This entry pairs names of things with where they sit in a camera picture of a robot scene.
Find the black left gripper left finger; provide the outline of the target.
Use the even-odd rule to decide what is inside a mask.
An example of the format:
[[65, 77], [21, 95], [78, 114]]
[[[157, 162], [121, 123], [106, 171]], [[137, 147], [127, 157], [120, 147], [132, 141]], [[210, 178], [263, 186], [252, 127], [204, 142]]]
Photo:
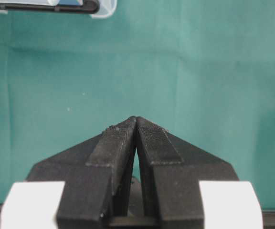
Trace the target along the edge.
[[102, 227], [126, 216], [136, 150], [132, 116], [101, 134], [36, 163], [27, 181], [64, 181], [59, 227]]

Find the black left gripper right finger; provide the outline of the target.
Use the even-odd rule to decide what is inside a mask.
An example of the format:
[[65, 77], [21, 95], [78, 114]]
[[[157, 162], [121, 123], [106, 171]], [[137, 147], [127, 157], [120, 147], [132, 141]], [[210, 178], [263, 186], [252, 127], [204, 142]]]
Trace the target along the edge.
[[199, 181], [237, 181], [232, 165], [143, 117], [136, 128], [145, 215], [161, 227], [202, 227]]

